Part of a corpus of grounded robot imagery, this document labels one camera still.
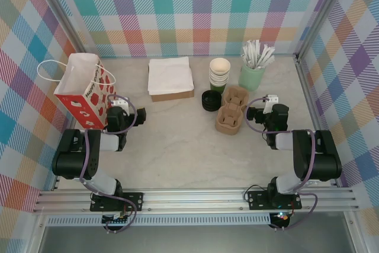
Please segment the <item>stack of white napkins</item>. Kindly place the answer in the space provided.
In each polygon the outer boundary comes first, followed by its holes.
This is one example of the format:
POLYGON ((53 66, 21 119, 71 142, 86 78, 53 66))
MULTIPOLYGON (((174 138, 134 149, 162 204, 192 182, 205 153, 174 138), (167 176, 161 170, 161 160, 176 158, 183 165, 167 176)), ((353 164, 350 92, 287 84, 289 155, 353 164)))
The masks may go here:
POLYGON ((192 91, 194 83, 189 57, 150 59, 147 90, 150 95, 192 91))

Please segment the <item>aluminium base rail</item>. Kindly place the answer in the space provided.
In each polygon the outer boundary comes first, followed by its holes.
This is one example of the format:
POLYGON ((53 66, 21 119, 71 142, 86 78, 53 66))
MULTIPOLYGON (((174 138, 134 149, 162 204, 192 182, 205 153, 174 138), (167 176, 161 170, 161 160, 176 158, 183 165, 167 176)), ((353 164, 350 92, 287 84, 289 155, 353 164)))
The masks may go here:
MULTIPOLYGON (((126 189, 143 193, 140 214, 247 213, 249 203, 242 188, 126 189)), ((350 188, 310 187, 318 196, 315 212, 352 212, 359 203, 350 188)), ((34 214, 90 214, 90 192, 86 189, 42 191, 34 214)))

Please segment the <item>mint green holder cup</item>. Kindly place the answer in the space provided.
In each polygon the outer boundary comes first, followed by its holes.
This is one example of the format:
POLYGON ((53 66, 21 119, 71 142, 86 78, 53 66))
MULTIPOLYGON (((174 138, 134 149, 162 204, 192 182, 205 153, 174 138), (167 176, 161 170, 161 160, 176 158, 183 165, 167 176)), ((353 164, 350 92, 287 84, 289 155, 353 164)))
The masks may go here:
POLYGON ((248 91, 256 91, 261 83, 265 69, 251 69, 245 63, 242 65, 238 84, 248 91))

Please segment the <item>small circuit board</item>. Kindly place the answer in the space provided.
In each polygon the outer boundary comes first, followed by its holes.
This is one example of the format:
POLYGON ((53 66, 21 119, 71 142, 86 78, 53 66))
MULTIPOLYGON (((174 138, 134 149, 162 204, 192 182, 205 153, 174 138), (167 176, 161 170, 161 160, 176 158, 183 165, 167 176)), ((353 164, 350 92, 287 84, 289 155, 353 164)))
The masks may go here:
POLYGON ((119 216, 119 217, 116 217, 115 215, 103 215, 102 219, 101 219, 101 223, 103 225, 109 223, 109 226, 110 225, 112 225, 112 226, 116 226, 116 225, 123 226, 129 222, 129 217, 130 216, 128 216, 128 215, 119 216))
POLYGON ((270 213, 269 216, 272 225, 282 226, 282 223, 287 224, 290 222, 292 214, 288 212, 276 212, 270 213))

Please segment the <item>aluminium frame leg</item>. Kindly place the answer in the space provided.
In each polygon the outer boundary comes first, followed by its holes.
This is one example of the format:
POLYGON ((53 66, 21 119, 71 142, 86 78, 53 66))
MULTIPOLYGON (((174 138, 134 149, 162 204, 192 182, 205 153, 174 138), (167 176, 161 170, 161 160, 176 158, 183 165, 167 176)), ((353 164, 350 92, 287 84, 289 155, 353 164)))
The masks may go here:
POLYGON ((344 217, 356 253, 368 253, 361 227, 355 212, 344 212, 344 217))
POLYGON ((38 214, 33 226, 32 234, 26 253, 38 253, 44 236, 44 231, 47 225, 47 216, 45 214, 38 214))

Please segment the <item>red and white paper bag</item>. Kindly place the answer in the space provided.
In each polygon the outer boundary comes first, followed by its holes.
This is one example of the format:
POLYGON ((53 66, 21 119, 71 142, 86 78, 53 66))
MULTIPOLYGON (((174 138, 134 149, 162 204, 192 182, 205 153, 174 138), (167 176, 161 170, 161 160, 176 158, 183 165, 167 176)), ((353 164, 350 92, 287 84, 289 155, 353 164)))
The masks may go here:
POLYGON ((114 75, 93 53, 72 53, 64 66, 54 95, 83 128, 103 129, 111 105, 107 97, 116 94, 114 75))

